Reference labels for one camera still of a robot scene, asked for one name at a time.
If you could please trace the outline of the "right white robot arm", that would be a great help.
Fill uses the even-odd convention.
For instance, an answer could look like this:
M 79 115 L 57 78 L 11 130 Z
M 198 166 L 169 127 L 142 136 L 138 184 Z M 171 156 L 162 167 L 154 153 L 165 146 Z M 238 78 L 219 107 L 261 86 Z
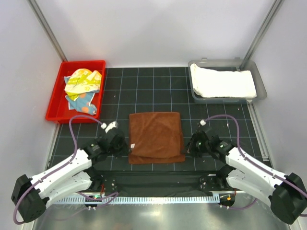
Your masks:
M 187 153 L 204 153 L 224 163 L 212 176 L 201 176 L 203 190 L 238 189 L 265 203 L 286 224 L 293 224 L 307 208 L 307 190 L 295 173 L 286 175 L 243 151 L 230 140 L 223 140 L 209 126 L 200 126 L 192 135 Z

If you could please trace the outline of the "brown towel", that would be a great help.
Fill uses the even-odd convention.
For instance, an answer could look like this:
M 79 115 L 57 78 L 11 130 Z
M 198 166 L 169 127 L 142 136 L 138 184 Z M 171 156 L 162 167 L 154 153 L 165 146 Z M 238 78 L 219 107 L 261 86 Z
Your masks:
M 184 162 L 184 138 L 179 112 L 129 115 L 130 164 Z

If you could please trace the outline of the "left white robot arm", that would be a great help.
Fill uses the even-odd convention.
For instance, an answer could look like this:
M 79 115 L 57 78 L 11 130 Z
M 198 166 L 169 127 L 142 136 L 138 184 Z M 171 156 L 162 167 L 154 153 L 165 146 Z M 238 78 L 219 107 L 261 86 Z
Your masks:
M 112 128 L 48 170 L 32 177 L 21 175 L 11 196 L 15 204 L 13 221 L 15 224 L 32 222 L 66 196 L 85 190 L 98 191 L 103 177 L 94 166 L 110 155 L 128 152 L 124 133 Z

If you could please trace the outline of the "white towel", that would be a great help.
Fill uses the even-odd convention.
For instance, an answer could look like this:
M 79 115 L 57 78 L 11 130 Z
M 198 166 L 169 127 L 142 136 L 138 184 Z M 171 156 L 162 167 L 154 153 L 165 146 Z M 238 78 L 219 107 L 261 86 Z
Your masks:
M 252 73 L 245 71 L 217 71 L 190 66 L 192 87 L 202 98 L 246 98 L 257 97 Z

